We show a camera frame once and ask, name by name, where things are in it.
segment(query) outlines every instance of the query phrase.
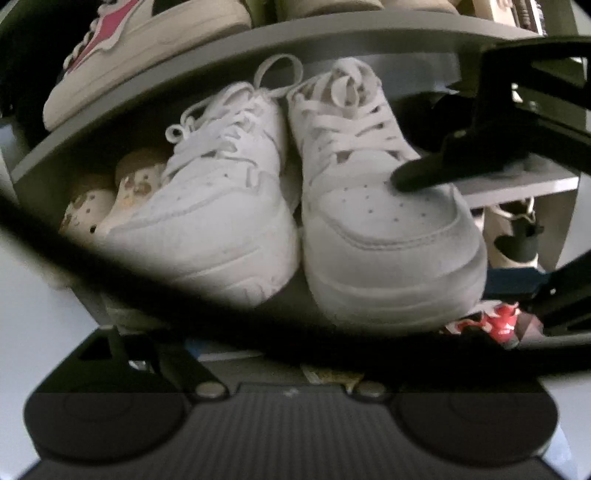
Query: shoe tongue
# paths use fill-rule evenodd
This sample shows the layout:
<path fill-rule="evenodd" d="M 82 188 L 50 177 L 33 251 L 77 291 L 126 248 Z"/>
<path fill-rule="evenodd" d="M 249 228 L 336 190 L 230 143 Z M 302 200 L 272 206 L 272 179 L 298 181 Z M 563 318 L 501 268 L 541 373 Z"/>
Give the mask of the shoe tongue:
<path fill-rule="evenodd" d="M 373 102 L 378 89 L 379 79 L 367 64 L 346 58 L 335 62 L 330 80 L 316 84 L 312 97 L 353 118 L 359 108 Z"/>

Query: white floor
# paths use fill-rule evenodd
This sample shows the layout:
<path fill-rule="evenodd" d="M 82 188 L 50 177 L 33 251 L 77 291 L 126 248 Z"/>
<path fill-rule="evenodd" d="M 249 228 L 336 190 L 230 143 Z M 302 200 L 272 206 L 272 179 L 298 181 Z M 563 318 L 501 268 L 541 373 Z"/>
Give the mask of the white floor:
<path fill-rule="evenodd" d="M 71 291 L 50 289 L 1 233 L 0 305 L 0 480 L 13 480 L 37 459 L 22 423 L 27 396 L 96 323 Z M 559 405 L 579 479 L 586 479 L 591 473 L 591 375 L 544 384 Z"/>

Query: white shoelace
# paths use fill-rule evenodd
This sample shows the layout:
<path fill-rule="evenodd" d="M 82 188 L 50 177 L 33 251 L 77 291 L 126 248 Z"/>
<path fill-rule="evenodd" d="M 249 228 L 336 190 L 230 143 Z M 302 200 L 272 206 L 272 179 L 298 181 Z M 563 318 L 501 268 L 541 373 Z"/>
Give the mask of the white shoelace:
<path fill-rule="evenodd" d="M 511 212 L 507 212 L 505 210 L 503 210 L 500 206 L 498 207 L 498 211 L 497 214 L 501 215 L 502 217 L 508 219 L 508 220 L 519 220 L 519 219 L 525 219 L 527 220 L 529 223 L 531 223 L 532 225 L 535 224 L 535 211 L 534 211 L 534 202 L 535 199 L 533 197 L 530 197 L 528 199 L 524 199 L 521 201 L 521 203 L 523 205 L 526 205 L 525 207 L 525 213 L 518 213 L 518 214 L 513 214 Z"/>
<path fill-rule="evenodd" d="M 103 0 L 103 4 L 99 6 L 99 8 L 97 9 L 97 13 L 98 13 L 98 17 L 95 18 L 91 23 L 90 23 L 90 27 L 88 32 L 86 32 L 86 34 L 84 35 L 84 37 L 82 38 L 82 41 L 80 43 L 78 43 L 75 47 L 74 50 L 72 51 L 72 53 L 70 53 L 66 59 L 64 60 L 64 63 L 62 65 L 64 70 L 67 70 L 68 68 L 70 68 L 70 65 L 72 65 L 72 62 L 74 62 L 78 56 L 80 55 L 80 53 L 82 52 L 82 50 L 84 50 L 86 48 L 86 46 L 90 43 L 90 40 L 92 39 L 92 37 L 94 37 L 95 32 L 96 32 L 96 28 L 99 25 L 99 21 L 100 19 L 104 16 L 105 14 L 105 10 L 111 6 L 114 5 L 115 3 L 117 3 L 117 0 Z"/>
<path fill-rule="evenodd" d="M 311 136 L 304 137 L 301 151 L 319 152 L 321 158 L 345 161 L 339 155 L 356 150 L 385 150 L 402 155 L 407 147 L 387 101 L 378 95 L 381 81 L 354 58 L 340 59 L 332 72 L 315 77 L 296 93 L 295 108 L 311 112 Z"/>
<path fill-rule="evenodd" d="M 268 90 L 261 87 L 265 73 L 281 59 L 288 59 L 294 70 L 292 85 Z M 304 73 L 301 61 L 289 54 L 277 54 L 266 59 L 255 73 L 254 84 L 234 83 L 223 93 L 197 102 L 181 115 L 180 122 L 166 129 L 166 139 L 177 144 L 174 155 L 163 172 L 163 183 L 168 182 L 186 165 L 204 158 L 225 158 L 244 160 L 239 155 L 240 143 L 247 137 L 254 125 L 261 125 L 257 100 L 261 96 L 278 99 L 298 85 Z M 205 108 L 199 118 L 193 113 Z"/>

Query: shoe shelf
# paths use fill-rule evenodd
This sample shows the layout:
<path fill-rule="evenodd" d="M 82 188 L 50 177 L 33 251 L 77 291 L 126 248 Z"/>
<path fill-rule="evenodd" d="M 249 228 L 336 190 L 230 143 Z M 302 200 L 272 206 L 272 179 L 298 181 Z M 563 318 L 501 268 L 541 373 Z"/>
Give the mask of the shoe shelf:
<path fill-rule="evenodd" d="M 18 183 L 82 135 L 122 112 L 166 95 L 179 82 L 209 76 L 219 88 L 223 86 L 220 78 L 224 84 L 230 80 L 229 72 L 254 71 L 264 58 L 278 51 L 296 54 L 304 63 L 393 53 L 477 55 L 495 42 L 532 36 L 532 32 L 479 18 L 405 10 L 325 15 L 256 28 L 175 56 L 114 88 L 37 145 L 14 166 L 12 178 Z"/>
<path fill-rule="evenodd" d="M 526 197 L 576 190 L 579 175 L 546 159 L 540 159 L 535 171 L 522 171 L 514 176 L 478 177 L 458 181 L 470 208 L 513 202 Z"/>

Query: shoe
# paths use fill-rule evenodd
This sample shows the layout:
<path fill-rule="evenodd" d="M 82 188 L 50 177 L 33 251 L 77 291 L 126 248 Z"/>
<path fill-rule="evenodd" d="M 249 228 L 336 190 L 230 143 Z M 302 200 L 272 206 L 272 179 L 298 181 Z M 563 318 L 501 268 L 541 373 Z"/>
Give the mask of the shoe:
<path fill-rule="evenodd" d="M 86 247 L 92 247 L 95 245 L 98 224 L 109 214 L 115 203 L 112 181 L 104 175 L 83 176 L 74 185 L 71 198 L 59 232 Z M 38 264 L 41 277 L 54 290 L 73 287 L 79 283 L 75 275 L 45 259 L 41 259 Z"/>
<path fill-rule="evenodd" d="M 103 0 L 90 31 L 63 63 L 43 107 L 54 130 L 88 103 L 184 50 L 251 27 L 239 0 Z"/>
<path fill-rule="evenodd" d="M 473 208 L 470 210 L 472 218 L 474 218 L 474 224 L 478 228 L 478 231 L 482 233 L 484 231 L 484 208 Z"/>
<path fill-rule="evenodd" d="M 82 177 L 73 189 L 60 233 L 87 247 L 94 244 L 96 228 L 114 204 L 115 192 L 108 176 L 90 174 Z"/>
<path fill-rule="evenodd" d="M 479 312 L 462 320 L 448 323 L 445 332 L 459 335 L 466 327 L 478 327 L 488 333 L 491 338 L 505 348 L 513 348 L 519 343 L 515 334 L 515 326 L 521 313 L 519 304 L 501 303 L 489 312 Z"/>
<path fill-rule="evenodd" d="M 127 222 L 161 187 L 161 176 L 168 160 L 164 152 L 150 148 L 126 155 L 115 170 L 119 186 L 115 204 L 98 224 L 95 237 L 104 238 L 113 227 Z"/>
<path fill-rule="evenodd" d="M 512 0 L 472 0 L 478 18 L 516 27 Z"/>
<path fill-rule="evenodd" d="M 484 238 L 492 268 L 537 268 L 539 236 L 534 199 L 485 209 Z"/>
<path fill-rule="evenodd" d="M 456 7 L 448 0 L 381 0 L 381 2 L 385 8 L 396 7 L 457 14 Z"/>
<path fill-rule="evenodd" d="M 277 22 L 274 0 L 243 0 L 253 27 L 263 27 Z"/>
<path fill-rule="evenodd" d="M 254 307 L 288 283 L 300 247 L 288 206 L 297 202 L 282 195 L 280 179 L 289 171 L 288 132 L 277 98 L 287 89 L 261 87 L 283 58 L 293 62 L 296 85 L 299 60 L 271 57 L 254 85 L 224 88 L 167 129 L 176 146 L 164 186 L 108 233 L 116 255 L 161 281 L 239 307 Z"/>
<path fill-rule="evenodd" d="M 501 345 L 514 343 L 517 340 L 515 336 L 515 325 L 520 310 L 519 304 L 508 305 L 501 303 L 497 305 L 490 313 L 482 315 L 484 330 Z"/>
<path fill-rule="evenodd" d="M 380 0 L 275 0 L 275 6 L 279 21 L 384 8 Z"/>
<path fill-rule="evenodd" d="M 360 60 L 338 60 L 287 95 L 303 158 L 304 268 L 338 325 L 434 330 L 480 299 L 486 249 L 453 185 L 404 194 L 392 172 L 418 158 Z"/>
<path fill-rule="evenodd" d="M 115 169 L 115 184 L 119 185 L 119 190 L 113 208 L 96 228 L 97 243 L 103 242 L 114 227 L 129 221 L 160 189 L 167 160 L 163 151 L 153 148 L 135 150 L 121 159 Z M 113 323 L 127 332 L 145 332 L 165 326 L 160 320 L 133 309 L 104 292 L 102 299 Z"/>

